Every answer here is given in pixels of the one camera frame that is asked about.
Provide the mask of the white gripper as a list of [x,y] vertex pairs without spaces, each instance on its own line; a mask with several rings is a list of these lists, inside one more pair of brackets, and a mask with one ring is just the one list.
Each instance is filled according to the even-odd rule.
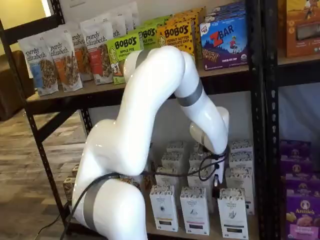
[[220,197],[220,184],[223,183],[224,173],[225,173],[225,162],[228,160],[229,154],[225,152],[224,154],[218,155],[218,159],[214,162],[214,178],[212,186],[212,197]]

